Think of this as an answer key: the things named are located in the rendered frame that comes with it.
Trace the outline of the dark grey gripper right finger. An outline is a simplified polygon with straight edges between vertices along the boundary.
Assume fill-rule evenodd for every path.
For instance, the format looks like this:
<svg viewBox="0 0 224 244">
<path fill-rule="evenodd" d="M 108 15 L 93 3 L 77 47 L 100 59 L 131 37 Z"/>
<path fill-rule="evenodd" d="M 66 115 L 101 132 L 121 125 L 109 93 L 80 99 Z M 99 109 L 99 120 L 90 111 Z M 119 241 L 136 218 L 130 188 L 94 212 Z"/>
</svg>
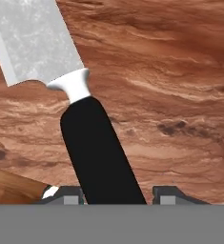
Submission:
<svg viewBox="0 0 224 244">
<path fill-rule="evenodd" d="M 154 205 L 208 205 L 208 202 L 184 194 L 176 186 L 153 186 Z"/>
</svg>

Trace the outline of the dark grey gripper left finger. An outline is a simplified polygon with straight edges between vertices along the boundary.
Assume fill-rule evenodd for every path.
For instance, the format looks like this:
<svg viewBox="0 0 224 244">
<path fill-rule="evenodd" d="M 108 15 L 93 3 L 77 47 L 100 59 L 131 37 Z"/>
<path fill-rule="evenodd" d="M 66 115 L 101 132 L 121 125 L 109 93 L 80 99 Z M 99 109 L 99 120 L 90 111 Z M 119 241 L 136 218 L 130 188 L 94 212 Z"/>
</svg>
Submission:
<svg viewBox="0 0 224 244">
<path fill-rule="evenodd" d="M 83 192 L 79 186 L 62 186 L 53 196 L 41 199 L 38 204 L 83 205 Z"/>
</svg>

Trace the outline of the black-handled kitchen knife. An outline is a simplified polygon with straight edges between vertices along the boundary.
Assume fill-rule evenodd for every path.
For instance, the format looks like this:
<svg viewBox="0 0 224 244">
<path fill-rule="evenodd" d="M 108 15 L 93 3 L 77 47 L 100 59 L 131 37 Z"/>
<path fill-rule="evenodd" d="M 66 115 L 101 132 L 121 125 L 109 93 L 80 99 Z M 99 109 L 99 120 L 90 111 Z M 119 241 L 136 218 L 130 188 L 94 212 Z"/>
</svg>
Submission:
<svg viewBox="0 0 224 244">
<path fill-rule="evenodd" d="M 56 0 L 0 0 L 0 67 L 9 87 L 36 80 L 69 98 L 60 128 L 88 203 L 146 202 Z"/>
</svg>

